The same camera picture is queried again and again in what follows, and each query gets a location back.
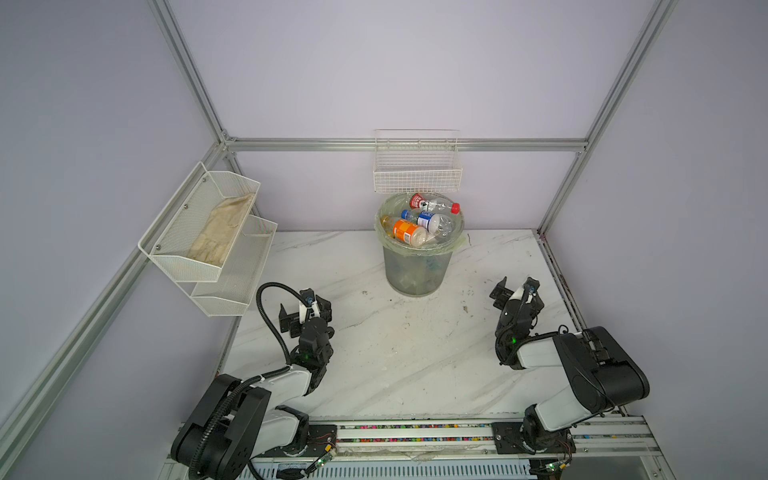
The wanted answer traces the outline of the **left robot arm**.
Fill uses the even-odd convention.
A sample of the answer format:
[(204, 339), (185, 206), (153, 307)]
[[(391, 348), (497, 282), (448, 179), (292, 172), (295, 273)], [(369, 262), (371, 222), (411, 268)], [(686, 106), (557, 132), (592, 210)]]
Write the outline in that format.
[[(299, 309), (280, 308), (272, 323), (262, 294), (279, 288), (295, 297)], [(296, 456), (309, 445), (309, 415), (287, 402), (312, 393), (334, 354), (331, 302), (312, 289), (297, 291), (279, 282), (258, 287), (259, 314), (278, 340), (286, 364), (242, 380), (216, 376), (175, 437), (170, 457), (187, 467), (189, 479), (235, 479), (251, 459), (271, 450)]]

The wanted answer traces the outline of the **blue cap bottle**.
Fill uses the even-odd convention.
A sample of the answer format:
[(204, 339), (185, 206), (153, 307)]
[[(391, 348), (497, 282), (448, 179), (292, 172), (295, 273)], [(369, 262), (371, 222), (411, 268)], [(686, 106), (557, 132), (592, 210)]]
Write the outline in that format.
[(417, 209), (404, 209), (400, 218), (423, 227), (436, 238), (448, 238), (455, 231), (455, 222), (451, 215)]

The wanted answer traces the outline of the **orange label bottle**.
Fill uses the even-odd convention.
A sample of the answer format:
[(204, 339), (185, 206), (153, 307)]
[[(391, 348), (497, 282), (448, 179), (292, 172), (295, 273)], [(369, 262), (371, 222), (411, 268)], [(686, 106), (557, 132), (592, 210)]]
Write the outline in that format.
[(385, 233), (413, 248), (420, 248), (428, 241), (428, 231), (402, 218), (385, 215), (380, 218), (380, 224)]

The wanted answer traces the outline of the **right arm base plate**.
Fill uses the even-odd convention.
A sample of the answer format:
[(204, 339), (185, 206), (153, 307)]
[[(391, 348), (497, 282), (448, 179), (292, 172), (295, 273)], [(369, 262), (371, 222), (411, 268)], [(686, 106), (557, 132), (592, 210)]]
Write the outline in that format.
[(498, 454), (572, 454), (576, 447), (569, 429), (550, 432), (535, 423), (494, 422), (492, 437)]

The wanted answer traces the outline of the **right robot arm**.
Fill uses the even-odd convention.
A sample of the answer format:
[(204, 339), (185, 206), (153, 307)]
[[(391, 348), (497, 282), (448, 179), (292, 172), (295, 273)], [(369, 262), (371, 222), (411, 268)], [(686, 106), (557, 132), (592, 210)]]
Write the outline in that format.
[(521, 429), (529, 437), (559, 433), (594, 416), (649, 396), (650, 383), (637, 363), (604, 327), (572, 333), (561, 326), (535, 334), (543, 311), (540, 282), (529, 277), (515, 290), (499, 281), (489, 297), (500, 311), (494, 352), (513, 370), (559, 368), (567, 386), (528, 407)]

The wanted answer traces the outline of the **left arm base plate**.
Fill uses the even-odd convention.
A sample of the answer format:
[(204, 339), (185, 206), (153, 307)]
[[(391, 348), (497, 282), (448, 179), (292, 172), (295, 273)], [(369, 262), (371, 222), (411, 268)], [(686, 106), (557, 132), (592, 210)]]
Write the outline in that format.
[(318, 457), (328, 445), (335, 445), (338, 427), (335, 424), (309, 424), (280, 451), (288, 457)]

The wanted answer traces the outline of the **red label crushed bottle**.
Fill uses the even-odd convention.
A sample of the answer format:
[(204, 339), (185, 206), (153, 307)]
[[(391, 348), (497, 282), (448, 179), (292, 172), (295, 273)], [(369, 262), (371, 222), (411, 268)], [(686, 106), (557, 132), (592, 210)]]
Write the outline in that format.
[(457, 215), (461, 212), (461, 207), (458, 203), (436, 193), (414, 193), (409, 200), (409, 206), (411, 209), (431, 213)]

